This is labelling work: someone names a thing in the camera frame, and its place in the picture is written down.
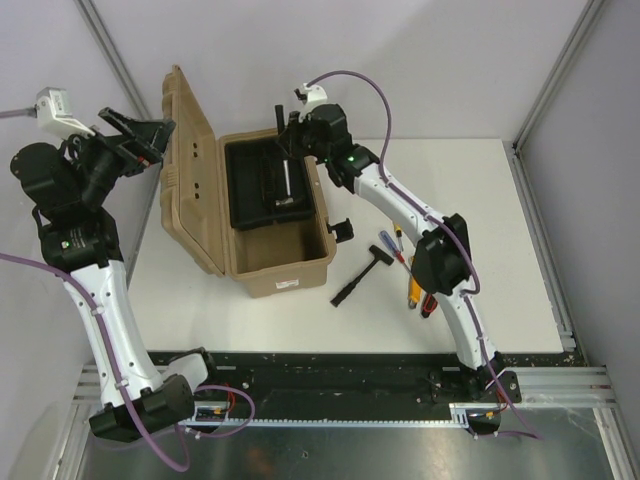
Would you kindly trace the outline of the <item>steel claw hammer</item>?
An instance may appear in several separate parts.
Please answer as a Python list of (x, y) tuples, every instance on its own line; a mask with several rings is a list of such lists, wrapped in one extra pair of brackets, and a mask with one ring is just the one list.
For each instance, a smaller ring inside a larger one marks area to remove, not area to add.
[(276, 128), (278, 133), (278, 145), (283, 151), (282, 158), (282, 173), (285, 194), (282, 198), (278, 198), (274, 201), (274, 206), (279, 211), (293, 211), (299, 209), (303, 204), (303, 199), (300, 196), (295, 196), (291, 188), (290, 178), (290, 160), (292, 159), (286, 130), (285, 110), (282, 104), (276, 104), (274, 106)]

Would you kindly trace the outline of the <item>black toolbox tray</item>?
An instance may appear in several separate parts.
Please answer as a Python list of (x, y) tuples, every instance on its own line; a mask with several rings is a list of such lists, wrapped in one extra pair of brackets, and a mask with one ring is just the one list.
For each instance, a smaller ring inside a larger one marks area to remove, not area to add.
[(275, 136), (232, 141), (224, 146), (231, 226), (248, 231), (274, 223), (303, 221), (315, 214), (307, 167), (290, 160), (291, 188), (303, 199), (299, 209), (279, 211), (274, 201), (285, 194), (283, 151)]

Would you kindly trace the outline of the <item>tan plastic toolbox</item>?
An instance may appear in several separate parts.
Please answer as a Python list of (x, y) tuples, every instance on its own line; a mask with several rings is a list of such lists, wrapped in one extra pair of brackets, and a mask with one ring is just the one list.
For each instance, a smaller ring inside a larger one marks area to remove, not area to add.
[(207, 274), (254, 298), (322, 286), (337, 247), (313, 158), (288, 160), (276, 129), (217, 137), (179, 66), (162, 85), (175, 124), (161, 171), (161, 224)]

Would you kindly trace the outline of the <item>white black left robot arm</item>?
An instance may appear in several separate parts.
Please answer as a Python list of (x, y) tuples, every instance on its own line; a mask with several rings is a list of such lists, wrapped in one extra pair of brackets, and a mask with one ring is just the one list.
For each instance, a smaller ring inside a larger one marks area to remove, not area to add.
[(94, 355), (102, 408), (89, 420), (91, 432), (133, 442), (192, 417), (194, 395), (214, 397), (221, 376), (204, 348), (176, 357), (166, 372), (154, 366), (130, 303), (117, 225), (103, 206), (119, 178), (163, 161), (176, 124), (134, 120), (111, 108), (99, 116), (115, 134), (67, 127), (60, 146), (20, 149), (10, 171), (34, 203), (39, 265), (63, 280)]

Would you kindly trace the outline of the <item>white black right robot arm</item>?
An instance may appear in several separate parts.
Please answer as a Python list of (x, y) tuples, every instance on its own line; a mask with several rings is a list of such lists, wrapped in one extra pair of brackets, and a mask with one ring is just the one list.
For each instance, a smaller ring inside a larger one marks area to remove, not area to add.
[(397, 182), (381, 155), (356, 143), (342, 108), (324, 104), (308, 113), (276, 114), (278, 142), (291, 158), (313, 157), (338, 187), (369, 202), (398, 224), (415, 247), (413, 279), (437, 301), (462, 366), (461, 388), (473, 401), (512, 404), (502, 384), (502, 358), (486, 335), (474, 304), (480, 281), (471, 259), (466, 221), (444, 216)]

